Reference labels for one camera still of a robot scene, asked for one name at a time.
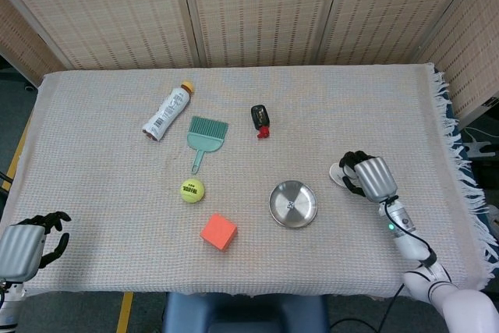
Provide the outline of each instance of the plastic bottle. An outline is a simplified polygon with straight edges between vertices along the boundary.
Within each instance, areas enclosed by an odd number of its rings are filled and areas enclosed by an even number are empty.
[[[194,85],[190,81],[183,81],[182,85],[173,89],[156,114],[142,127],[142,131],[152,140],[160,140],[166,129],[172,124],[175,117],[189,103],[190,96],[194,93]]]

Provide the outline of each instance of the orange cube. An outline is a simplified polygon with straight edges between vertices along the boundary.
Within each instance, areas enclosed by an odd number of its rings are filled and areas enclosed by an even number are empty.
[[[214,214],[201,232],[201,238],[220,251],[226,251],[237,234],[237,226],[221,214]]]

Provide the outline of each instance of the tennis ball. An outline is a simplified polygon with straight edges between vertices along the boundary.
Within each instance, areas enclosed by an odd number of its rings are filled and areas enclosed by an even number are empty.
[[[197,179],[187,179],[180,186],[180,195],[188,203],[196,203],[203,199],[204,186]]]

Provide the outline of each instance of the robotic arm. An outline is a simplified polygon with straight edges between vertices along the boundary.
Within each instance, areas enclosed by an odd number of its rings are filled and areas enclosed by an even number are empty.
[[[415,270],[403,274],[405,286],[415,299],[437,309],[451,333],[499,332],[499,314],[492,301],[476,290],[458,289],[430,244],[421,238],[398,200],[397,185],[382,158],[347,152],[329,174],[338,185],[379,205],[378,213],[400,254],[419,261]]]
[[[52,228],[62,231],[62,221],[71,221],[64,212],[35,216],[10,225],[0,239],[0,333],[16,331],[21,306],[26,298],[23,283],[38,269],[57,260],[68,246],[64,233],[51,253],[43,255],[45,239]]]

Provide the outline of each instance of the teal brush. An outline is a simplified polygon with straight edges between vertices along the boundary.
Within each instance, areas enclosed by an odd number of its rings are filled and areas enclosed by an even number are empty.
[[[204,153],[216,151],[224,144],[227,128],[228,124],[225,122],[193,117],[187,134],[187,143],[197,150],[191,171],[194,175],[200,169]]]

